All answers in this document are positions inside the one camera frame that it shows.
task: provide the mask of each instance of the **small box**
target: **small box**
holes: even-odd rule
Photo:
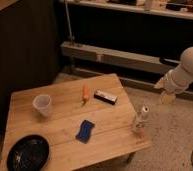
[[[94,93],[94,98],[96,99],[100,99],[104,102],[110,103],[112,105],[114,105],[117,101],[117,96],[113,95],[111,93],[107,93],[101,90],[96,90]]]

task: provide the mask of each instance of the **blue sponge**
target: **blue sponge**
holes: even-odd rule
[[[79,133],[76,135],[76,139],[87,143],[91,136],[91,130],[95,125],[87,120],[84,120],[82,124],[80,125]]]

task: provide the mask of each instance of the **table leg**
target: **table leg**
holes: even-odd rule
[[[130,154],[128,155],[128,158],[126,159],[126,164],[129,164],[129,163],[131,162],[131,160],[132,160],[133,157],[134,157],[134,154],[135,154],[135,152],[134,152],[134,153],[130,153]]]

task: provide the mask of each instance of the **shelf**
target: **shelf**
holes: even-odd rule
[[[142,13],[142,14],[159,15],[159,16],[193,20],[193,13],[188,13],[188,12],[178,12],[178,11],[170,11],[170,10],[162,11],[162,10],[156,10],[156,9],[146,11],[144,10],[143,7],[140,7],[140,6],[138,7],[138,6],[130,6],[130,5],[122,5],[122,4],[99,3],[99,2],[83,1],[83,0],[81,1],[67,0],[67,2],[68,4],[81,5],[81,6],[87,6],[87,7],[96,7],[96,8],[119,10],[119,11],[125,11],[125,12],[135,12],[135,13]]]

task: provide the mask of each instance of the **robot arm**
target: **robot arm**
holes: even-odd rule
[[[169,70],[155,85],[166,94],[180,94],[193,82],[193,47],[182,52],[180,64]]]

